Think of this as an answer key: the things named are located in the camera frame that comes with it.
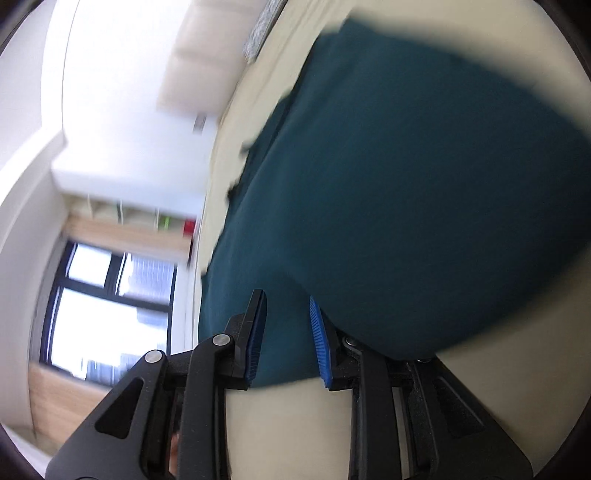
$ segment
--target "metal screw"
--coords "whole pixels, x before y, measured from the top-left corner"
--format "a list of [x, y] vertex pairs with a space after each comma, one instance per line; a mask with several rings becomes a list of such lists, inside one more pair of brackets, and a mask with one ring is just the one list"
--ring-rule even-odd
[[155, 364], [156, 362], [160, 362], [162, 358], [162, 352], [160, 350], [150, 350], [146, 353], [145, 359], [149, 364]]
[[225, 333], [220, 333], [213, 337], [213, 344], [217, 346], [224, 346], [230, 343], [230, 336]]

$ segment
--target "teal cloth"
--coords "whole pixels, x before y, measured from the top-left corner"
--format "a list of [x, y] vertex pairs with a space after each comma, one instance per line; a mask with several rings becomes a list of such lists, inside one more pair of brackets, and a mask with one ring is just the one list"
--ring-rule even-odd
[[457, 54], [347, 20], [271, 115], [203, 277], [199, 338], [268, 296], [255, 385], [318, 375], [308, 301], [395, 359], [522, 306], [587, 245], [591, 145]]

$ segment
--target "window frame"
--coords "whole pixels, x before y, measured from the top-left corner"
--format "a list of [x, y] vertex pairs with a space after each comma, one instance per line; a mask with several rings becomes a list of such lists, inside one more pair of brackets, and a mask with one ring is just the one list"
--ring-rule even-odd
[[73, 242], [68, 240], [66, 247], [61, 255], [59, 265], [57, 267], [56, 275], [51, 285], [51, 293], [47, 302], [45, 317], [43, 320], [43, 333], [41, 335], [41, 349], [39, 361], [42, 364], [53, 366], [51, 361], [51, 348], [53, 346], [53, 334], [56, 328], [57, 312], [60, 308], [61, 295], [65, 288], [79, 293], [89, 295], [94, 298], [112, 301], [131, 307], [136, 307], [144, 310], [152, 310], [154, 312], [162, 312], [168, 314], [168, 324], [166, 331], [166, 354], [170, 355], [172, 325], [173, 325], [173, 303], [174, 303], [174, 288], [177, 279], [177, 265], [174, 266], [173, 280], [170, 287], [170, 298], [168, 304], [157, 303], [153, 301], [140, 300], [133, 297], [124, 297], [117, 295], [119, 280], [125, 264], [125, 254], [118, 254], [111, 251], [111, 262], [105, 277], [103, 287], [84, 283], [79, 280], [68, 278], [67, 273], [70, 264], [74, 258], [76, 247], [84, 245], [86, 247], [98, 248], [105, 251], [110, 251], [94, 245], [83, 244], [81, 242]]

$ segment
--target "red object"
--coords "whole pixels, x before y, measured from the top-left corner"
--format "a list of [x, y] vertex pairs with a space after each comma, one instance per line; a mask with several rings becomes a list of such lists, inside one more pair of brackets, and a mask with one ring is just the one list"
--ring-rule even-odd
[[185, 220], [185, 224], [183, 227], [183, 235], [184, 236], [193, 236], [195, 233], [195, 227], [197, 226], [196, 219], [187, 219]]

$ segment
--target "window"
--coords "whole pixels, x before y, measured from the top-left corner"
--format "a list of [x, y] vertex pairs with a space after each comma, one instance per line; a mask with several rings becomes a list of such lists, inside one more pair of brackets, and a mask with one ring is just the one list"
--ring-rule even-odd
[[68, 242], [47, 305], [41, 361], [114, 385], [149, 350], [170, 354], [175, 265]]

